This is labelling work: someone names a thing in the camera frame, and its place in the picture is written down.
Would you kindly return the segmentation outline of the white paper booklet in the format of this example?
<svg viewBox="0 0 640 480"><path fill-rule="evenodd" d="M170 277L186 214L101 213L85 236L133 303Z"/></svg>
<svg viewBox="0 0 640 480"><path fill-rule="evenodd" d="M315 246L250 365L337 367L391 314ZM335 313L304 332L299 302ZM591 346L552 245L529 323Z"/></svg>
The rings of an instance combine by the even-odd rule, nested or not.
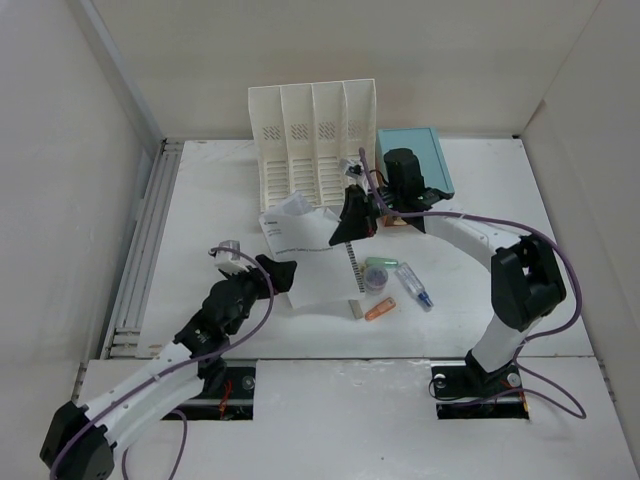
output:
<svg viewBox="0 0 640 480"><path fill-rule="evenodd" d="M297 263L288 299L294 309L361 300L365 288L355 253L348 243L331 246L338 216L314 207L298 191L259 217L266 243L278 262Z"/></svg>

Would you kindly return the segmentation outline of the round clear pin jar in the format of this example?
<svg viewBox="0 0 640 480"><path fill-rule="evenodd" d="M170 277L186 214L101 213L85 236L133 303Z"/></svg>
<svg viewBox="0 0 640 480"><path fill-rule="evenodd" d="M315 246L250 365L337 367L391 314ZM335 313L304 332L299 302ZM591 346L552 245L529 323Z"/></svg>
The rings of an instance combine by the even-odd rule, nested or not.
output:
<svg viewBox="0 0 640 480"><path fill-rule="evenodd" d="M362 276L365 290L370 294L382 293L388 282L387 269L377 265L366 267Z"/></svg>

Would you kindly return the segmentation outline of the teal mini drawer cabinet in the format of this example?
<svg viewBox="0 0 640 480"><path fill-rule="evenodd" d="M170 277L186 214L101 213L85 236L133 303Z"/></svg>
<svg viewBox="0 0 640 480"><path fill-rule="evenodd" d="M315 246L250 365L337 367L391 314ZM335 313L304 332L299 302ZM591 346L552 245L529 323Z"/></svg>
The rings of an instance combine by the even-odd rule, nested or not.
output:
<svg viewBox="0 0 640 480"><path fill-rule="evenodd" d="M376 136L376 179L385 204L408 225L424 233L423 217L406 213L430 210L450 200L455 188L441 147L431 127L380 129Z"/></svg>

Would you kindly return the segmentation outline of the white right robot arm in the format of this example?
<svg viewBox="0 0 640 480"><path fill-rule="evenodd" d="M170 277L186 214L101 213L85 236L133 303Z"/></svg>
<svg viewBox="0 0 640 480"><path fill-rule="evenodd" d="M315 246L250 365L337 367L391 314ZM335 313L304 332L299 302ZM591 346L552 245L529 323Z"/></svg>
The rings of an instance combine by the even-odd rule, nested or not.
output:
<svg viewBox="0 0 640 480"><path fill-rule="evenodd" d="M445 401L487 400L512 395L520 386L516 359L532 329L576 287L573 270L543 233L514 221L436 209L452 193L426 184L417 156L407 148L384 156L384 181L375 185L366 158L343 159L342 173L353 179L345 190L339 224L330 245L374 236L379 218L392 215L435 236L479 262L491 280L493 317L463 364L442 366L432 376L436 396Z"/></svg>

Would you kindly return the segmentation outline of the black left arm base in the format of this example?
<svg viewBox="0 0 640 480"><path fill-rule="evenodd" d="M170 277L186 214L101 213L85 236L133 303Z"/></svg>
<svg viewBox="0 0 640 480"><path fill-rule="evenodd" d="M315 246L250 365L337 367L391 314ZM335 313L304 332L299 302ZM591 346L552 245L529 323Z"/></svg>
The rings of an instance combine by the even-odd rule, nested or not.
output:
<svg viewBox="0 0 640 480"><path fill-rule="evenodd" d="M217 388L177 407L189 421L250 421L254 413L257 362L229 360Z"/></svg>

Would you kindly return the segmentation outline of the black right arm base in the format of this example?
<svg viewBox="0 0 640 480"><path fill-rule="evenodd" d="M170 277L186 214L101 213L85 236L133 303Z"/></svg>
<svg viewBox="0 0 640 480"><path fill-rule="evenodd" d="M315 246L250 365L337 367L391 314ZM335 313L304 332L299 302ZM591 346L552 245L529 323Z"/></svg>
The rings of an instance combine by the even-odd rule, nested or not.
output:
<svg viewBox="0 0 640 480"><path fill-rule="evenodd" d="M429 393L439 420L528 420L522 379L512 361L486 373L468 353L431 365Z"/></svg>

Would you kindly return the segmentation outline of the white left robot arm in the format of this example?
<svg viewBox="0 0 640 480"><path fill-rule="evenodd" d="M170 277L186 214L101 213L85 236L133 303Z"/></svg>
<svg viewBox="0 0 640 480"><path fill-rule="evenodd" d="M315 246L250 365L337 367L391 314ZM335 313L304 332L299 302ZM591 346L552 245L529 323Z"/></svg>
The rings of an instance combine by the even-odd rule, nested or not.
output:
<svg viewBox="0 0 640 480"><path fill-rule="evenodd" d="M69 401L54 414L40 458L52 479L106 479L116 462L153 423L198 395L223 387L223 356L255 335L237 334L259 300L288 292L297 264L265 255L250 257L233 241L209 251L222 280L202 306L152 360L99 397Z"/></svg>

